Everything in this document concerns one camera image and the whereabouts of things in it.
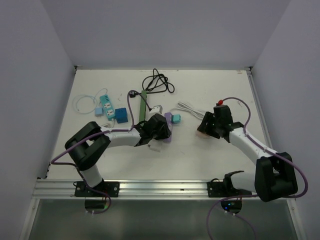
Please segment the pink cube adapter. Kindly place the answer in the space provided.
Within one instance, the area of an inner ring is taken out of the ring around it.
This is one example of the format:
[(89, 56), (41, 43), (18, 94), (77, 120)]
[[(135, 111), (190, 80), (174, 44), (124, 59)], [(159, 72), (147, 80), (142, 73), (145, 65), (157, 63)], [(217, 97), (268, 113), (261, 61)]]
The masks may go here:
[(209, 139), (210, 136), (203, 133), (203, 132), (200, 132), (200, 131), (196, 131), (196, 135), (199, 137), (199, 138), (203, 138), (203, 139)]

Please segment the purple power strip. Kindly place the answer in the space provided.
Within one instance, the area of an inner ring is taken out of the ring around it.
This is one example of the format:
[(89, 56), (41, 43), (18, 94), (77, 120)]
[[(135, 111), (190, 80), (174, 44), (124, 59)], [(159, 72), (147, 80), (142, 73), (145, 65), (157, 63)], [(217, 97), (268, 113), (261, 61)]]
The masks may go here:
[(164, 143), (170, 143), (172, 141), (173, 123), (172, 123), (172, 113), (166, 112), (164, 117), (166, 118), (167, 126), (170, 131), (170, 136), (163, 140)]

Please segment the white USB charger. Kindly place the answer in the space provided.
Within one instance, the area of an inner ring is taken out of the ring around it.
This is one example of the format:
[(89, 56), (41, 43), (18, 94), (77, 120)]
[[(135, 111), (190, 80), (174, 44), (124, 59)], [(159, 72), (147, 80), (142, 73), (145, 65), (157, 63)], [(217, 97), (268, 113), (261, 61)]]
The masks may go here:
[(161, 149), (162, 149), (162, 142), (158, 142), (158, 141), (150, 142), (150, 143), (148, 144), (148, 148), (149, 148), (151, 151), (160, 153), (160, 152), (161, 152)]

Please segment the green power strip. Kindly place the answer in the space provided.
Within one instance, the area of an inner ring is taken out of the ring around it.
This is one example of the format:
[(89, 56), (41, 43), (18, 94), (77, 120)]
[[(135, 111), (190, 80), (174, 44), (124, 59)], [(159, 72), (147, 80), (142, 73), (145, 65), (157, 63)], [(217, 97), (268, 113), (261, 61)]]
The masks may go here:
[(140, 98), (138, 122), (142, 122), (146, 119), (147, 105), (146, 105), (145, 100), (147, 99), (147, 92), (145, 90), (142, 90), (141, 95), (142, 95), (142, 97)]

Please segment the teal small plug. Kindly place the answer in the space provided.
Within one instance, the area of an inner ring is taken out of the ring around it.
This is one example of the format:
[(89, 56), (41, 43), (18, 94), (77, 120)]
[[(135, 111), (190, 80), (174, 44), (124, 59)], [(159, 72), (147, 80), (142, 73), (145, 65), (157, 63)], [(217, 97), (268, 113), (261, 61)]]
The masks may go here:
[(181, 115), (180, 114), (173, 114), (171, 116), (171, 123), (172, 124), (179, 124), (181, 122)]

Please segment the blue cube socket adapter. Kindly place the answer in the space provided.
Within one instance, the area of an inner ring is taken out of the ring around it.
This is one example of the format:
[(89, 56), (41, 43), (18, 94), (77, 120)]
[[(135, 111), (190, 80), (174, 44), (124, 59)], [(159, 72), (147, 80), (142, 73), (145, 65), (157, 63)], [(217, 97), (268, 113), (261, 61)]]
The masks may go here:
[(115, 109), (115, 119), (118, 124), (128, 122), (128, 113), (125, 107)]

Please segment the teal power strip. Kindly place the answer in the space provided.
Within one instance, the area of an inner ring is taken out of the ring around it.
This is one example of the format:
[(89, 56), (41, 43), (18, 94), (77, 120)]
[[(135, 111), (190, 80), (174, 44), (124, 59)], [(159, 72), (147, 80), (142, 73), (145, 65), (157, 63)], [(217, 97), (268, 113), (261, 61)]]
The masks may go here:
[(104, 108), (105, 115), (109, 121), (115, 118), (115, 109), (107, 94), (99, 97), (102, 107)]

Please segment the light blue USB charger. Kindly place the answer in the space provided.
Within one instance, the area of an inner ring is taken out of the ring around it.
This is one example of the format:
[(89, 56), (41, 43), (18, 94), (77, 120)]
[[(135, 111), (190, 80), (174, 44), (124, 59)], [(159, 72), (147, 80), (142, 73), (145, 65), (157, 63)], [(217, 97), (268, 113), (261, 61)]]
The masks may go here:
[(104, 115), (104, 109), (102, 107), (97, 107), (94, 109), (94, 115), (96, 117), (101, 117)]

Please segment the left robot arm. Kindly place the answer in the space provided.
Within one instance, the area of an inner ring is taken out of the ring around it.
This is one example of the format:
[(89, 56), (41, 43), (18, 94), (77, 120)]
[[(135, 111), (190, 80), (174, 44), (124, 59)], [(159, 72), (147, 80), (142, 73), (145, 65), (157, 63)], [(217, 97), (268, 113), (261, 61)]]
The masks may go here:
[(165, 140), (172, 131), (166, 118), (156, 113), (149, 120), (127, 128), (107, 128), (95, 121), (87, 123), (64, 145), (80, 174), (86, 181), (86, 190), (92, 196), (103, 193), (103, 177), (100, 175), (97, 161), (106, 149), (121, 146), (139, 147), (150, 141)]

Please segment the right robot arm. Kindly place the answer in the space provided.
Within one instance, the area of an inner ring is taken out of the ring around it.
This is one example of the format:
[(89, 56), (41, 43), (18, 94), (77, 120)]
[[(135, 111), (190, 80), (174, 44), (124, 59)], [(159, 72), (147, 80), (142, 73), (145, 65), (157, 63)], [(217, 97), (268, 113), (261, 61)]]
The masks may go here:
[(277, 152), (254, 138), (246, 125), (235, 122), (227, 105), (216, 105), (204, 114), (197, 131), (216, 139), (224, 139), (237, 147), (255, 166), (254, 172), (237, 170), (226, 173), (221, 190), (227, 196), (256, 193), (263, 202), (289, 197), (298, 192), (292, 157)]

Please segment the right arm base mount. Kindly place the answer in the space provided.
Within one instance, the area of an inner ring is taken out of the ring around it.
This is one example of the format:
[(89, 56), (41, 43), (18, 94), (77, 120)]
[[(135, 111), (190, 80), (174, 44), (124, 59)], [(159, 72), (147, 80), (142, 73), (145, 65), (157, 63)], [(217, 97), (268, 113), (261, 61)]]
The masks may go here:
[(209, 198), (226, 198), (232, 196), (252, 195), (252, 192), (243, 189), (227, 190), (227, 187), (218, 178), (214, 178), (206, 183), (207, 195)]

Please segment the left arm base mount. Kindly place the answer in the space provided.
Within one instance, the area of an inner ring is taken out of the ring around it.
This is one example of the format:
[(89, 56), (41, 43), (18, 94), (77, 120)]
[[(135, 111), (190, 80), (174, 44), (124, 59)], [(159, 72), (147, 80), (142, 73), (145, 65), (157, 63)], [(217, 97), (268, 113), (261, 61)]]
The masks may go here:
[(103, 197), (102, 193), (108, 194), (111, 198), (117, 198), (120, 191), (120, 183), (118, 181), (101, 182), (97, 186), (92, 187), (94, 191), (90, 190), (83, 181), (75, 181), (73, 186), (75, 187), (74, 196), (82, 198)]

